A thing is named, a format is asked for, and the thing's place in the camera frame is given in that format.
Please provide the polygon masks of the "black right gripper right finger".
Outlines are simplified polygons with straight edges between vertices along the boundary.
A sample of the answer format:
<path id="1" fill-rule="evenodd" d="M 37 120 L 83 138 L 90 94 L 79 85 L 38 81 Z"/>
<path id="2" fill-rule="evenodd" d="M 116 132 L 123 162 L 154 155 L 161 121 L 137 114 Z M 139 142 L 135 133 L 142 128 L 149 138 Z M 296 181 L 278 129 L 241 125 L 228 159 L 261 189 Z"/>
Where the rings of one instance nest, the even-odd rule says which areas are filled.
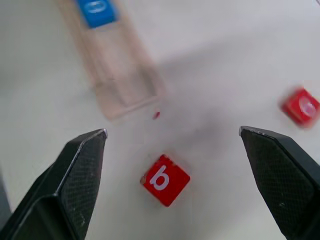
<path id="1" fill-rule="evenodd" d="M 256 186 L 286 240 L 320 240 L 320 165 L 291 137 L 239 129 Z"/>

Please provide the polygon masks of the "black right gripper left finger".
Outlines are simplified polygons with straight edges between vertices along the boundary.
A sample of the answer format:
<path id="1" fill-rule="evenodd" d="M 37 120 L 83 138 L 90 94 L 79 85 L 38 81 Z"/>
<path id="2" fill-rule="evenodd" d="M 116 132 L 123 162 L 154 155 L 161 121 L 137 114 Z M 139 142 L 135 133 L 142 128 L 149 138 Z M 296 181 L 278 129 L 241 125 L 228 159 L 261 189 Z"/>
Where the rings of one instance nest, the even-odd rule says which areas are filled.
<path id="1" fill-rule="evenodd" d="M 67 142 L 0 230 L 0 240 L 85 240 L 107 138 L 102 128 Z"/>

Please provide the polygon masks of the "red letter b block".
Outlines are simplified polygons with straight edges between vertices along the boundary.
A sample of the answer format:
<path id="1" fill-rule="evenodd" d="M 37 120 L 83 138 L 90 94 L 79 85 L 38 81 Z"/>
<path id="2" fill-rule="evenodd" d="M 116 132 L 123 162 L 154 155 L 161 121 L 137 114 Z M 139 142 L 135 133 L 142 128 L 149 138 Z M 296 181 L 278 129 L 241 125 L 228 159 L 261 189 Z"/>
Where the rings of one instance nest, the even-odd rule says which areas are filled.
<path id="1" fill-rule="evenodd" d="M 140 179 L 140 184 L 169 207 L 190 182 L 190 175 L 170 156 L 162 154 Z"/>

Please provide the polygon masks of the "blue letter o block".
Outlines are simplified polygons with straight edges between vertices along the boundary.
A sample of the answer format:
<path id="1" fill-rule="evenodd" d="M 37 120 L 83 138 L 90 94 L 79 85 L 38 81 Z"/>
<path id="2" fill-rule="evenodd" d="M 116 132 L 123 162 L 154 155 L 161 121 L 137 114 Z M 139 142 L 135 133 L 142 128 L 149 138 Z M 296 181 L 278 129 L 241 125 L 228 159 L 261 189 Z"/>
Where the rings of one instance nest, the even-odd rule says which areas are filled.
<path id="1" fill-rule="evenodd" d="M 75 2 L 90 29 L 116 22 L 118 19 L 112 0 L 75 0 Z"/>

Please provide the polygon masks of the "clear plastic tile rack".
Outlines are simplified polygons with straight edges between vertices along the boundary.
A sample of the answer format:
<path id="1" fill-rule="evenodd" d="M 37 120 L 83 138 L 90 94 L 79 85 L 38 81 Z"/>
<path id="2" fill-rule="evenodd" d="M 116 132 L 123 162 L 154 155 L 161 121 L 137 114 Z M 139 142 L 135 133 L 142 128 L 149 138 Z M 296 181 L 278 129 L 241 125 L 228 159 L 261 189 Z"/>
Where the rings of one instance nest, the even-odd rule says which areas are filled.
<path id="1" fill-rule="evenodd" d="M 54 0 L 83 61 L 97 103 L 112 121 L 158 102 L 164 83 L 122 0 L 112 0 L 117 21 L 89 28 L 76 0 Z"/>

